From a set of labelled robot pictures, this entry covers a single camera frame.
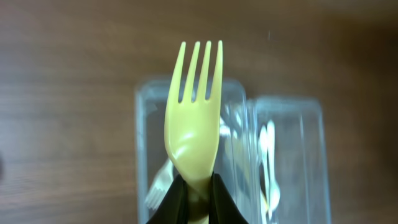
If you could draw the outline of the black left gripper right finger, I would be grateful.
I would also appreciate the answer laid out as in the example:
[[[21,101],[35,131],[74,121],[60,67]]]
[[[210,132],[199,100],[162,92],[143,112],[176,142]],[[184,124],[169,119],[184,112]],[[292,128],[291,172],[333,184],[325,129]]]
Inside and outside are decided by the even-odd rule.
[[[211,176],[209,224],[248,224],[216,173]]]

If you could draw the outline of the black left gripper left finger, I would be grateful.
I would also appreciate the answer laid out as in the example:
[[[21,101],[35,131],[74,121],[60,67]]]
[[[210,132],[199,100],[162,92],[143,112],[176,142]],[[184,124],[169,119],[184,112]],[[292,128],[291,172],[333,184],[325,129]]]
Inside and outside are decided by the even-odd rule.
[[[181,175],[176,176],[159,208],[147,224],[187,224],[188,190]]]

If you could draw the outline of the white spoon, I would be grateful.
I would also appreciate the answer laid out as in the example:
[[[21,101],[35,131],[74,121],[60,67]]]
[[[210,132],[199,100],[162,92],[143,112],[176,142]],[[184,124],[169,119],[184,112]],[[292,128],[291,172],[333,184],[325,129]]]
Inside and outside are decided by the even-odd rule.
[[[273,120],[267,123],[268,136],[268,158],[269,158],[269,218],[272,219],[272,213],[277,208],[280,201],[280,187],[275,178],[275,124]]]

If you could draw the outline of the yellow fork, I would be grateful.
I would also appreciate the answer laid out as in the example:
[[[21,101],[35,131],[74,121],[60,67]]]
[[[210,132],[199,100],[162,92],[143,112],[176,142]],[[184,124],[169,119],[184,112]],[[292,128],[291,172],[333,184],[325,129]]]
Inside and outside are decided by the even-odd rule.
[[[205,54],[198,84],[194,84],[200,43],[196,42],[184,90],[180,90],[186,43],[180,46],[167,98],[164,124],[165,148],[188,185],[188,222],[208,221],[210,180],[220,139],[223,43],[218,42],[211,94],[206,96],[211,42]]]

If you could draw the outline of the white fork tines down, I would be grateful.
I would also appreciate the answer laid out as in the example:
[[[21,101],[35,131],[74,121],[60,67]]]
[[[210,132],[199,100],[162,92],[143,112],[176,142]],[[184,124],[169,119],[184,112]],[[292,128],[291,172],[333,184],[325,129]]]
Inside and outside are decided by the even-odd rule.
[[[174,181],[174,165],[167,159],[156,173],[149,192],[145,198],[145,205],[152,210],[157,210],[163,201],[168,189]]]

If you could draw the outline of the clear white fork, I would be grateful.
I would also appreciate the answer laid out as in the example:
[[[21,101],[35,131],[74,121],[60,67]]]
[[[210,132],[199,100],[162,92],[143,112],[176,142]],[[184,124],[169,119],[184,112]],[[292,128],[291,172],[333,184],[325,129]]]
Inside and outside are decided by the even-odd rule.
[[[224,105],[221,107],[220,134],[240,138],[243,133],[242,105]]]

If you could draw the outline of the clear container left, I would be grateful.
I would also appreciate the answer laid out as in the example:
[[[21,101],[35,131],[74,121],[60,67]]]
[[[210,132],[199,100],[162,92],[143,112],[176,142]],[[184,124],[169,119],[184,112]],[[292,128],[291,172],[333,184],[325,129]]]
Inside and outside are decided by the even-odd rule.
[[[145,198],[158,170],[168,159],[164,146],[164,118],[170,80],[149,80],[136,92],[136,181],[137,218],[147,223],[155,210],[145,205]],[[222,103],[242,105],[243,133],[240,138],[220,135],[214,171],[218,173],[242,216],[248,223],[260,223],[259,181],[256,151],[249,143],[246,92],[240,82],[223,82]]]

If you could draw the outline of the clear container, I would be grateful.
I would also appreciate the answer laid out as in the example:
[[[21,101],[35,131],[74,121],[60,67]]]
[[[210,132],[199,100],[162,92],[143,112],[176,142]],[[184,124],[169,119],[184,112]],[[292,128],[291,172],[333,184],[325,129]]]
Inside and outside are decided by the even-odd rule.
[[[136,92],[136,181],[137,218],[147,223],[155,210],[145,205],[145,198],[158,170],[168,159],[164,146],[164,118],[170,80],[149,80]],[[242,105],[243,133],[240,138],[220,135],[214,171],[218,173],[242,216],[248,223],[260,223],[259,181],[256,151],[249,143],[246,92],[240,82],[223,82],[222,103]]]
[[[280,201],[266,223],[331,223],[327,159],[320,104],[313,98],[263,96],[247,102],[251,147],[262,151],[260,132],[275,124],[275,178]]]

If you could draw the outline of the clear container right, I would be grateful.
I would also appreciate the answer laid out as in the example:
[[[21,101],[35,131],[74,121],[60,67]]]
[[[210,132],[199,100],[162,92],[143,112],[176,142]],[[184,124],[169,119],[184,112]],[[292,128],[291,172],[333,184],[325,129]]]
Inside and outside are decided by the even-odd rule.
[[[280,201],[266,223],[331,223],[327,159],[320,104],[313,98],[263,96],[247,102],[251,147],[262,151],[260,132],[275,124],[275,178]]]

